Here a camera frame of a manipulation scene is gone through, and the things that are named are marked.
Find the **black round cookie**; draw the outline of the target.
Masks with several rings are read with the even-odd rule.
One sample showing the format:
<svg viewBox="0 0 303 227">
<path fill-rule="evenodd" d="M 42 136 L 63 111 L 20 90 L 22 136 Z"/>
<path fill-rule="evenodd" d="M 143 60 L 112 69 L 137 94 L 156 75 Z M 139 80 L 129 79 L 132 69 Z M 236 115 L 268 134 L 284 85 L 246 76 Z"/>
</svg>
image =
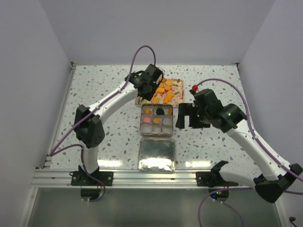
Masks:
<svg viewBox="0 0 303 227">
<path fill-rule="evenodd" d="M 157 108 L 156 114 L 157 115 L 164 115 L 165 113 L 164 113 L 164 110 L 162 108 Z"/>
</svg>

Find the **orange flower cookie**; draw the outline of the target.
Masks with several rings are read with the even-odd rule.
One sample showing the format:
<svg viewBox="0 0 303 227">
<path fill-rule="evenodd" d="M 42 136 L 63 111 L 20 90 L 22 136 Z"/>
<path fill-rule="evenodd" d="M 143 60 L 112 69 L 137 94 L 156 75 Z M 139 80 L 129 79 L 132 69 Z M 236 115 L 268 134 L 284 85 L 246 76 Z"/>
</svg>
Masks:
<svg viewBox="0 0 303 227">
<path fill-rule="evenodd" d="M 154 118 L 153 123 L 154 124 L 160 124 L 160 119 L 159 118 Z"/>
</svg>

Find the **pink round cookie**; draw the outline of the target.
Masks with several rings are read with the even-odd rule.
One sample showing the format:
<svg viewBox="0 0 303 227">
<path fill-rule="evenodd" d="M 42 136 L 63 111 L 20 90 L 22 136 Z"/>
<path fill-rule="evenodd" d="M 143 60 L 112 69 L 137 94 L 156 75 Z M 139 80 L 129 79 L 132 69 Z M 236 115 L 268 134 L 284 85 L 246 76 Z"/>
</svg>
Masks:
<svg viewBox="0 0 303 227">
<path fill-rule="evenodd" d="M 143 123 L 150 124 L 151 122 L 152 122 L 152 120 L 151 120 L 150 117 L 144 117 L 144 118 L 143 118 Z"/>
</svg>

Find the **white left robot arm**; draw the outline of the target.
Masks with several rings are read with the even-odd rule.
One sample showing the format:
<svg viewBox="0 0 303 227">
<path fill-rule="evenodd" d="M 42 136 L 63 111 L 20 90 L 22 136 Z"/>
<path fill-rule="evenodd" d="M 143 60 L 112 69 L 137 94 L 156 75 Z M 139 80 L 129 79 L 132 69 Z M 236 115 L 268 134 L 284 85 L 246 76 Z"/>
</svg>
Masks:
<svg viewBox="0 0 303 227">
<path fill-rule="evenodd" d="M 98 146 L 105 137 L 103 124 L 119 108 L 137 97 L 150 101 L 163 76 L 160 68 L 150 64 L 146 70 L 130 73 L 124 82 L 100 101 L 77 108 L 74 131 L 84 147 L 80 166 L 84 171 L 81 179 L 85 184 L 92 186 L 98 181 Z"/>
</svg>

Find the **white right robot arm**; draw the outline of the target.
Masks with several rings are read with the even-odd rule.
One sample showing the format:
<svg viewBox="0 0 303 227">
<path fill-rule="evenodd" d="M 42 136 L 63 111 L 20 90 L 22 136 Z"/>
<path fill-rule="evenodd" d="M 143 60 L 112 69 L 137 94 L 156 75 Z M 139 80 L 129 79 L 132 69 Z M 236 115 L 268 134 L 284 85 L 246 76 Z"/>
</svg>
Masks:
<svg viewBox="0 0 303 227">
<path fill-rule="evenodd" d="M 303 172 L 302 167 L 290 164 L 277 154 L 252 129 L 247 115 L 237 105 L 223 105 L 211 89 L 190 92 L 194 101 L 179 104 L 176 127 L 185 127 L 186 116 L 189 117 L 189 127 L 192 129 L 215 127 L 238 143 L 258 166 L 257 171 L 248 171 L 222 160 L 203 179 L 207 186 L 237 183 L 254 189 L 265 201 L 275 203 Z"/>
</svg>

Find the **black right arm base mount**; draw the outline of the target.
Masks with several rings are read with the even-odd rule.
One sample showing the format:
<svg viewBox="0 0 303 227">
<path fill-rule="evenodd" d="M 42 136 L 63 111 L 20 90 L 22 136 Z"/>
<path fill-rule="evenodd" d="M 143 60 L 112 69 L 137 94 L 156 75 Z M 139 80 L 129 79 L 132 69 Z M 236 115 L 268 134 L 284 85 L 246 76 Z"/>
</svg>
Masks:
<svg viewBox="0 0 303 227">
<path fill-rule="evenodd" d="M 196 184 L 198 187 L 227 187 L 238 186 L 236 182 L 224 180 L 219 171 L 225 165 L 225 162 L 216 164 L 209 172 L 196 172 Z"/>
</svg>

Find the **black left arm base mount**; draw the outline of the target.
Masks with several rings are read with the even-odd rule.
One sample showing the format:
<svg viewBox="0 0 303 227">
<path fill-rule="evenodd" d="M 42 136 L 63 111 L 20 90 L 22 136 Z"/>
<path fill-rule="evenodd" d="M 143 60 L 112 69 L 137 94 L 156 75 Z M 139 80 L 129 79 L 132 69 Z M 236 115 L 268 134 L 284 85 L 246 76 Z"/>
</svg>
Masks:
<svg viewBox="0 0 303 227">
<path fill-rule="evenodd" d="M 95 171 L 91 177 L 82 170 L 69 172 L 69 175 L 72 186 L 100 186 L 101 184 L 97 180 L 105 186 L 112 186 L 114 179 L 114 173 L 110 171 Z"/>
</svg>

